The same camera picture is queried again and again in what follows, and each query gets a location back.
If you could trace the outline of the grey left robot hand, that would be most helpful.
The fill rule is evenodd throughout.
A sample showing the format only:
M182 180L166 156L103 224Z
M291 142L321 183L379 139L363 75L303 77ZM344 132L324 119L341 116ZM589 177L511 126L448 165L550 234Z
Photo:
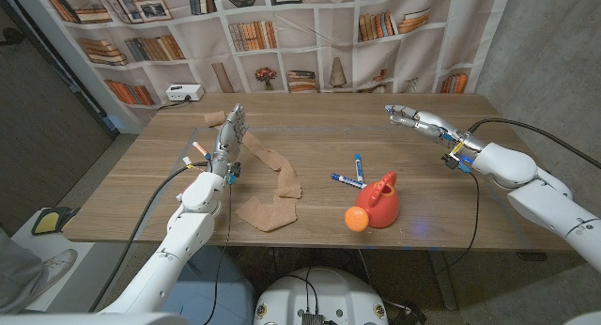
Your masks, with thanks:
M237 103L227 115L215 141L208 170L225 177L228 168L238 158L240 144L248 128L245 126L244 107Z

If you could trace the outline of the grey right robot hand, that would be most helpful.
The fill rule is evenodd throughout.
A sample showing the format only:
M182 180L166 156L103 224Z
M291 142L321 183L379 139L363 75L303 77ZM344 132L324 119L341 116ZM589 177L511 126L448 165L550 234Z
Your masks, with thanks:
M385 110L391 115L392 124L411 128L447 147L449 153L442 157L446 162L472 163L487 146L487 143L475 138L471 132L462 132L441 116L398 104L388 104Z

